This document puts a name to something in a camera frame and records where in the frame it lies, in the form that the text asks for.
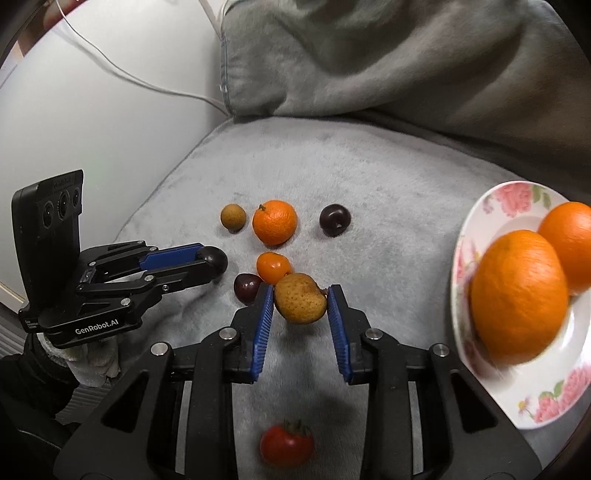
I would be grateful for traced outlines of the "left gloved hand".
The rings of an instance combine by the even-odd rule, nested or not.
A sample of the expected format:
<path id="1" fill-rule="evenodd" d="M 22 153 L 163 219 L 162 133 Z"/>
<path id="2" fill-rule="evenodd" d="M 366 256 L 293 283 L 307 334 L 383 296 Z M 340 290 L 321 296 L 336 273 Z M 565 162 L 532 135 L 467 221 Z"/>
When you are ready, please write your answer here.
<path id="1" fill-rule="evenodd" d="M 82 386 L 102 387 L 120 373 L 116 337 L 65 349 L 55 347 L 42 333 L 37 333 L 36 338 L 48 357 L 54 363 L 69 369 Z"/>

